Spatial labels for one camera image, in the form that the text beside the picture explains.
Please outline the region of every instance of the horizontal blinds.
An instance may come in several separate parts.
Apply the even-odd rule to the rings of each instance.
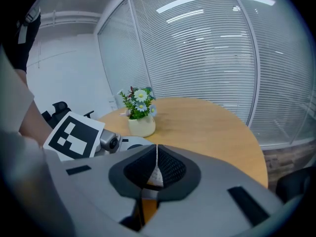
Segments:
[[[313,56],[302,19],[288,0],[240,0],[260,56],[260,91],[251,130],[260,145],[289,143],[306,114]]]
[[[98,38],[103,65],[114,95],[121,89],[126,93],[131,86],[150,86],[127,0],[110,16]]]
[[[247,122],[255,61],[252,39],[236,1],[132,3],[155,96],[212,101]]]

